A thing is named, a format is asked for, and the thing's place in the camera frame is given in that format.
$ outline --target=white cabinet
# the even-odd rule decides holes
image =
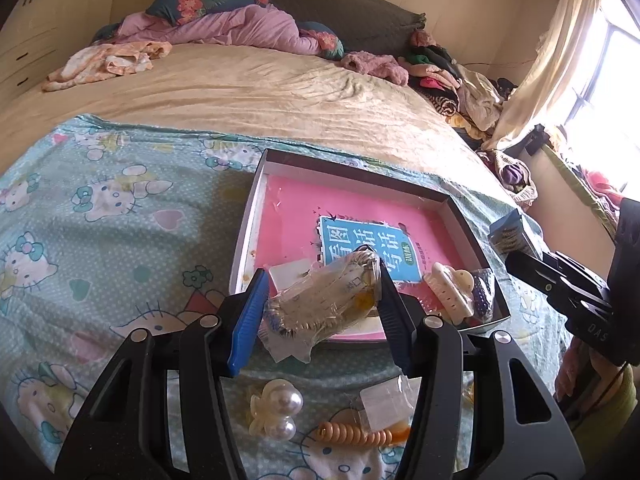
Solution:
[[[19,0],[0,30],[0,96],[15,96],[38,84],[87,46],[108,24],[111,2]],[[18,72],[28,79],[14,77]]]

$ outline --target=floral pillow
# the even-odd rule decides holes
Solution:
[[[316,38],[322,48],[321,57],[331,60],[341,60],[344,57],[344,47],[329,27],[318,22],[296,22],[300,37],[311,36]]]
[[[172,25],[184,25],[205,14],[226,12],[247,5],[265,6],[269,0],[154,0],[147,14],[164,18]]]

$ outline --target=dark grey headboard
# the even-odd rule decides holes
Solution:
[[[385,0],[271,0],[302,22],[319,22],[333,30],[346,50],[404,56],[409,36],[424,28],[415,14]]]

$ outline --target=pearl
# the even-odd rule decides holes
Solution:
[[[280,420],[267,422],[264,425],[264,432],[273,440],[291,440],[296,434],[296,425],[290,417],[286,416]]]
[[[269,393],[268,410],[274,415],[296,415],[302,404],[302,394],[292,384],[277,386]]]

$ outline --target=beige curtain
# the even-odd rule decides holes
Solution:
[[[582,46],[600,0],[560,0],[531,70],[504,104],[484,150],[503,149],[543,122],[546,111],[570,88]]]

